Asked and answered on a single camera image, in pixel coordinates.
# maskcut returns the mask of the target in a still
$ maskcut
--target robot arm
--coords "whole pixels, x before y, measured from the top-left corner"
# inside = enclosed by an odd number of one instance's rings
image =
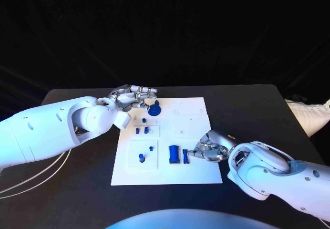
[[[253,141],[242,143],[208,131],[188,155],[210,162],[227,159],[227,178],[242,191],[265,200],[276,195],[298,211],[330,221],[330,167],[293,160],[282,151]]]
[[[123,129],[132,107],[148,110],[144,98],[157,90],[123,85],[108,97],[80,97],[43,105],[0,122],[0,171],[12,165],[43,160],[103,134],[112,124]]]

